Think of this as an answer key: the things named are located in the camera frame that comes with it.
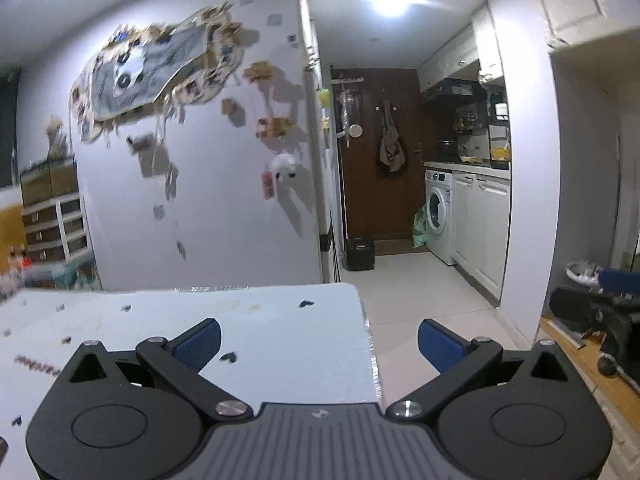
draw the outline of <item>black trash can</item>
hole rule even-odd
[[[373,240],[349,238],[347,240],[347,269],[373,270],[376,266],[376,247]]]

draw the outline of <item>plastic bag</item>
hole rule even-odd
[[[427,243],[427,206],[423,205],[414,215],[414,247]]]

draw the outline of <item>wooden ornament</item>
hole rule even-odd
[[[293,122],[288,117],[261,118],[258,124],[260,131],[255,136],[259,139],[283,137],[293,127]]]
[[[254,81],[268,81],[273,77],[273,69],[273,65],[268,61],[257,61],[251,63],[251,66],[244,70],[244,77],[251,83]]]
[[[236,102],[233,99],[222,99],[222,114],[231,115],[236,111]]]

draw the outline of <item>white floor tile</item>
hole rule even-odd
[[[495,310],[455,314],[438,317],[436,320],[466,339],[486,335],[507,350],[518,349],[496,319]],[[436,368],[418,350],[418,326],[418,321],[371,326],[385,408],[439,375]]]
[[[431,253],[376,258],[376,268],[344,272],[371,324],[423,320],[493,308],[453,267]]]
[[[600,480],[620,480],[616,472],[607,462],[602,468],[602,473],[600,473]]]
[[[434,319],[467,340],[479,335],[485,335],[500,343],[505,350],[519,350],[516,342],[497,319],[498,316],[499,313],[496,309],[491,309],[435,317]]]
[[[417,330],[412,321],[371,327],[384,409],[439,375],[418,350]]]

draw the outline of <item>white table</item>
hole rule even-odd
[[[300,308],[303,300],[314,304]],[[64,309],[56,309],[61,304]],[[200,374],[255,413],[270,401],[380,402],[369,327],[352,285],[126,294],[24,290],[0,306],[0,436],[9,443],[0,479],[37,479],[24,436],[54,381],[15,363],[17,355],[63,368],[82,341],[132,350],[147,337],[172,339],[207,317],[220,323],[222,346]],[[62,344],[67,337],[71,343]],[[235,363],[220,361],[228,352],[236,352]],[[18,416],[22,425],[12,427]]]

